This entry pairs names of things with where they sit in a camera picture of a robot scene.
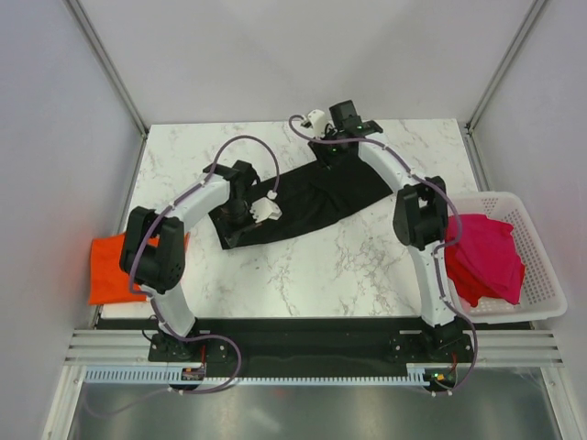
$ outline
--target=white marble surface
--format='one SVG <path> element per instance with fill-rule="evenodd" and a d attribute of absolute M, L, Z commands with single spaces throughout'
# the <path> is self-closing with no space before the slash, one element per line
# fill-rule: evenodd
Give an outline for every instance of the white marble surface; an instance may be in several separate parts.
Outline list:
<path fill-rule="evenodd" d="M 449 194 L 476 191 L 455 120 L 378 121 L 390 146 L 426 175 L 443 177 Z M 229 138 L 265 140 L 282 172 L 314 160 L 284 122 L 153 126 L 131 209 L 157 207 L 192 184 Z M 269 154 L 239 141 L 220 162 L 253 164 L 264 180 L 274 175 Z M 222 250 L 207 217 L 191 230 L 183 288 L 199 317 L 403 316 L 419 313 L 412 260 L 393 233 L 394 198 L 335 225 L 269 245 Z M 147 317 L 145 303 L 110 304 L 104 318 Z"/>

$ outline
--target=gray wall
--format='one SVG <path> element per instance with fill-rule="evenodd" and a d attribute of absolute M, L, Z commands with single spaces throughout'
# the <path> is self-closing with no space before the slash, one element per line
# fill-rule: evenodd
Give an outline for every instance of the gray wall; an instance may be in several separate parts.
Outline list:
<path fill-rule="evenodd" d="M 5 0 L 0 60 L 0 436 L 31 440 L 140 141 L 60 0 Z"/>
<path fill-rule="evenodd" d="M 475 132 L 493 188 L 517 193 L 569 300 L 555 331 L 587 416 L 587 3 L 552 0 Z"/>
<path fill-rule="evenodd" d="M 81 0 L 149 124 L 471 116 L 532 0 Z"/>

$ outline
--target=black cloth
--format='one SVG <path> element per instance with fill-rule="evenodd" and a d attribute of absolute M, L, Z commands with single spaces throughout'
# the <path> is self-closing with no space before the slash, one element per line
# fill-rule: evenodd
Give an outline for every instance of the black cloth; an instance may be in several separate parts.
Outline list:
<path fill-rule="evenodd" d="M 266 196 L 274 183 L 275 178 L 253 185 L 245 194 L 245 200 L 252 204 Z M 349 154 L 331 168 L 316 160 L 281 176 L 275 202 L 282 216 L 242 234 L 234 248 L 272 243 L 317 231 L 391 193 L 379 175 L 355 155 Z M 222 248 L 232 248 L 224 237 L 230 227 L 220 208 L 210 212 L 210 218 Z"/>

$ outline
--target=metal frame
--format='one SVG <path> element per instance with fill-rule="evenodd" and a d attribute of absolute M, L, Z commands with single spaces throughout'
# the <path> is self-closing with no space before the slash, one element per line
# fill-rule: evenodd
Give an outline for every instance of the metal frame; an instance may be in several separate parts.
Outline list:
<path fill-rule="evenodd" d="M 483 95 L 475 107 L 473 114 L 471 115 L 471 119 L 469 120 L 468 129 L 474 130 L 477 124 L 479 124 L 479 120 L 481 119 L 487 104 L 492 99 L 495 90 L 499 86 L 500 82 L 504 78 L 506 72 L 512 66 L 517 54 L 519 53 L 520 49 L 522 48 L 524 42 L 528 38 L 530 31 L 534 28 L 534 25 L 537 23 L 538 19 L 542 16 L 542 13 L 545 10 L 545 6 L 547 5 L 549 0 L 534 0 L 532 5 L 529 7 L 526 16 L 522 20 L 522 23 L 518 30 L 514 35 L 514 39 L 508 46 L 507 50 L 505 51 L 504 57 L 500 61 L 499 65 L 497 66 L 497 70 L 492 76 L 492 79 L 489 81 L 489 84 L 485 88 Z"/>
<path fill-rule="evenodd" d="M 135 123 L 135 126 L 137 126 L 141 136 L 143 136 L 143 139 L 146 139 L 149 133 L 149 127 L 140 115 L 137 106 L 133 102 L 127 87 L 120 78 L 118 70 L 110 59 L 108 52 L 106 52 L 104 44 L 100 40 L 100 37 L 98 36 L 98 33 L 96 32 L 94 25 L 92 24 L 92 21 L 90 21 L 90 18 L 85 12 L 82 4 L 79 0 L 63 0 L 63 3 L 72 14 L 74 21 L 77 23 L 78 28 L 81 30 L 85 40 L 90 46 L 90 49 L 102 67 L 106 78 L 108 81 L 110 81 L 114 90 L 122 100 L 125 108 L 128 111 L 128 114 Z"/>
<path fill-rule="evenodd" d="M 552 332 L 548 330 L 479 330 L 477 368 L 541 368 L 550 386 L 548 394 L 555 407 L 559 429 L 564 439 L 580 438 L 578 424 L 570 410 L 569 400 L 559 381 L 559 370 L 564 364 Z M 86 379 L 101 383 L 161 383 L 158 372 L 169 374 L 177 367 L 198 368 L 199 363 L 148 362 L 150 342 L 139 330 L 77 330 L 74 332 L 64 362 L 59 388 L 51 407 L 43 440 L 66 439 L 72 428 L 73 416 Z M 421 383 L 421 369 L 445 368 L 444 364 L 417 364 L 409 366 L 408 379 L 400 378 L 338 378 L 338 379 L 274 379 L 246 378 L 249 385 L 387 385 L 414 386 Z M 132 370 L 141 377 L 120 378 Z"/>
<path fill-rule="evenodd" d="M 134 170 L 132 183 L 125 207 L 121 214 L 118 231 L 124 229 L 130 194 L 138 176 L 138 168 L 144 152 L 149 128 L 134 104 L 127 87 L 124 85 L 117 69 L 110 59 L 104 44 L 100 40 L 94 26 L 81 5 L 80 0 L 63 0 L 86 38 L 91 50 L 101 65 L 106 77 L 124 103 L 130 117 L 140 132 L 143 142 L 138 154 L 137 167 Z M 530 31 L 543 14 L 548 0 L 534 0 L 519 29 L 501 59 L 492 79 L 487 85 L 479 103 L 476 105 L 470 120 L 460 124 L 460 130 L 469 155 L 477 186 L 487 191 L 491 185 L 488 181 L 482 157 L 474 140 L 474 128 L 478 125 L 487 105 L 498 88 L 501 80 L 518 55 Z M 90 326 L 99 319 L 101 308 L 94 308 Z M 479 368 L 541 368 L 547 384 L 548 396 L 556 415 L 563 438 L 587 438 L 581 427 L 580 414 L 573 411 L 569 396 L 568 382 L 564 377 L 566 371 L 558 351 L 554 335 L 543 330 L 491 330 L 480 331 Z M 78 330 L 75 331 L 61 373 L 58 389 L 55 394 L 49 418 L 42 438 L 65 439 L 70 432 L 82 384 L 87 377 L 88 369 L 98 366 L 112 368 L 141 369 L 168 368 L 169 364 L 153 364 L 147 361 L 150 344 L 136 330 Z M 422 364 L 421 367 L 442 367 L 439 364 Z"/>

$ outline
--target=white plastic basket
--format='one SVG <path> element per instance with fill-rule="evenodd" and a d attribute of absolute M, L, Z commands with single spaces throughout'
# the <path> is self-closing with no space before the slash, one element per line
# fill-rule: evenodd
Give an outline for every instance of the white plastic basket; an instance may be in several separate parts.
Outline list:
<path fill-rule="evenodd" d="M 461 299 L 449 280 L 453 303 L 474 323 L 500 324 L 537 321 L 560 316 L 567 310 L 567 299 L 560 288 L 547 252 L 522 201 L 509 192 L 475 192 L 450 196 L 459 214 L 485 214 L 514 226 L 515 247 L 526 265 L 520 303 L 481 298 L 471 308 Z"/>

